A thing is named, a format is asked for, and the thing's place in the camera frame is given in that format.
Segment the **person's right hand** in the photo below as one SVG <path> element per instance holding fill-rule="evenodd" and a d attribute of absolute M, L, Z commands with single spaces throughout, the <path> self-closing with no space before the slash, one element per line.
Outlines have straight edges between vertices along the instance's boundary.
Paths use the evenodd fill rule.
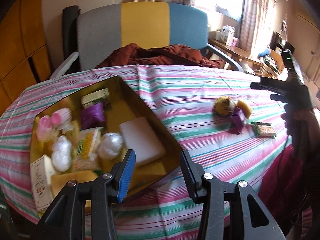
<path fill-rule="evenodd" d="M 292 137 L 293 147 L 299 154 L 319 149 L 319 122 L 313 111 L 302 109 L 281 115 L 287 134 Z"/>

